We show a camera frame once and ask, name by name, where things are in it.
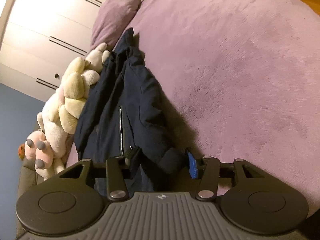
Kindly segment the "purple fleece bed blanket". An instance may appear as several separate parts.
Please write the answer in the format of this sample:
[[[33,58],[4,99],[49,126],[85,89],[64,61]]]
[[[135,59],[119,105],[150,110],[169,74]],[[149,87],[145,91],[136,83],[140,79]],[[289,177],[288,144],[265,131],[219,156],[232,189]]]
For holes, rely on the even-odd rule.
[[[182,154],[245,159],[319,209],[319,16],[308,5],[143,0],[130,28]]]

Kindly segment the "white bunny plush toy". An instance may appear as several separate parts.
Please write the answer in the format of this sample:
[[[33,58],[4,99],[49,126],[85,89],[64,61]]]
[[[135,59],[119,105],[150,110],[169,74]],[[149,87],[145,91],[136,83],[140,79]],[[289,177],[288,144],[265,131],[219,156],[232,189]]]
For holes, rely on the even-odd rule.
[[[37,115],[45,139],[36,144],[35,170],[44,180],[65,169],[67,140],[75,133],[89,89],[99,81],[109,55],[103,42],[85,58],[75,58],[63,74],[60,86]]]

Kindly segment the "cream flower plush toy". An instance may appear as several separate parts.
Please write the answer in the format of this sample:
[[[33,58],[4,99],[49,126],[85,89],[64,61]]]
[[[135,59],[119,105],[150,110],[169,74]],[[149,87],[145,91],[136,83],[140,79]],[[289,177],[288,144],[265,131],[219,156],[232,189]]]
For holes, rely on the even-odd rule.
[[[75,58],[67,67],[61,84],[56,92],[47,100],[42,112],[37,115],[41,129],[46,121],[60,123],[68,134],[75,132],[78,118],[85,104],[85,85],[82,72],[87,61],[81,57]]]

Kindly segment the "pink paw plush toy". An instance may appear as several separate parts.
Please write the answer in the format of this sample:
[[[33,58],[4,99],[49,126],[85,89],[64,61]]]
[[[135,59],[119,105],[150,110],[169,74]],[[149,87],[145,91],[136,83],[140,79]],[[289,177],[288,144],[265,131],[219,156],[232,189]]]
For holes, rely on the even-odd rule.
[[[33,160],[35,168],[48,169],[53,164],[54,153],[50,142],[41,131],[33,131],[25,140],[25,157]]]

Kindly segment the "navy zip jacket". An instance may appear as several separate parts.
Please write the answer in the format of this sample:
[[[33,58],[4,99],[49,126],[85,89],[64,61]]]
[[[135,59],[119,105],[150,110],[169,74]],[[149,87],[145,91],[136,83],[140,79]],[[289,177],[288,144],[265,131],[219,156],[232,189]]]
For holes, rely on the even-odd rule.
[[[103,163],[139,147],[128,192],[172,191],[184,165],[169,131],[161,87],[127,29],[103,65],[81,112],[74,143],[80,159]]]

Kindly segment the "white wardrobe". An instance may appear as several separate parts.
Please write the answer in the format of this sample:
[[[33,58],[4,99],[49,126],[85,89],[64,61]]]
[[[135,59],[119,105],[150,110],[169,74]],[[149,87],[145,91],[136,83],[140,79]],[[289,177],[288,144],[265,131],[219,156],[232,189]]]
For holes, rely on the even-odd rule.
[[[89,51],[105,0],[1,0],[1,83],[46,101]]]

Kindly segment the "purple pillow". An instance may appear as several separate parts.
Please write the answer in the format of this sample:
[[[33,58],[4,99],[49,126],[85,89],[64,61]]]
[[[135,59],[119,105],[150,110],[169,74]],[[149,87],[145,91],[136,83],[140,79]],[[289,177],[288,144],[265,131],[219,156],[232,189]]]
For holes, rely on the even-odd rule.
[[[112,49],[121,34],[136,15],[141,0],[106,0],[93,24],[89,49],[105,42]]]

